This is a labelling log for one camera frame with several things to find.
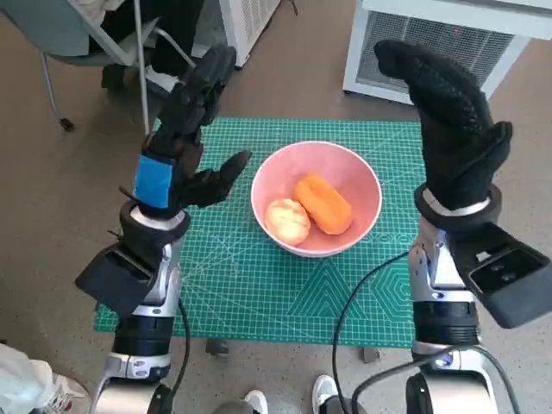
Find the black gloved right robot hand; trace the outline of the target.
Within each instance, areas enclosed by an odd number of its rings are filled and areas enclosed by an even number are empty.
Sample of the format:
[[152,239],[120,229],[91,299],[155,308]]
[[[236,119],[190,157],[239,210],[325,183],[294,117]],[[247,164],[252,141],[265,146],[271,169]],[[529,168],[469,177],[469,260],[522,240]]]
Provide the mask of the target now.
[[507,159],[513,127],[492,119],[475,76],[456,61],[405,41],[379,41],[379,70],[404,81],[422,130],[426,185],[447,210],[485,201]]

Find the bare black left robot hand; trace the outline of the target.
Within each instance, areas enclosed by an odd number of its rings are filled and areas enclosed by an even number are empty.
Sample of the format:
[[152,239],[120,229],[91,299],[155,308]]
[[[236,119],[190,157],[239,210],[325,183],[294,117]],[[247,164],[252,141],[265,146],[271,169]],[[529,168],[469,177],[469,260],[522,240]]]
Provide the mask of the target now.
[[220,169],[200,171],[202,128],[212,124],[234,71],[236,51],[215,45],[170,92],[159,127],[142,144],[132,198],[143,214],[170,218],[190,205],[204,208],[225,200],[251,153],[232,155]]

